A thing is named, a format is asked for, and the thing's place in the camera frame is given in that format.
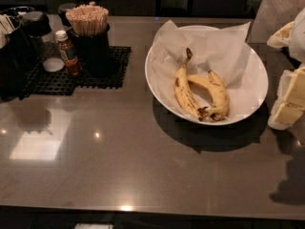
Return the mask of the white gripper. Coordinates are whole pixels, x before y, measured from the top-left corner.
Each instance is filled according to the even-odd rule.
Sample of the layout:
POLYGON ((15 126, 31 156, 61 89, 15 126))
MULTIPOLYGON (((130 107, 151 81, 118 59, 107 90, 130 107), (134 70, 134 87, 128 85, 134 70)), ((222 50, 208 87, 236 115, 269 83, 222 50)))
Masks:
MULTIPOLYGON (((296 16, 294 22, 287 23, 267 40, 267 45, 276 49, 287 47, 288 44, 290 57, 304 63, 305 8, 296 16)), ((304 66, 293 72, 283 72, 276 96, 268 125, 276 130, 285 130, 292 127, 305 114, 304 66)))

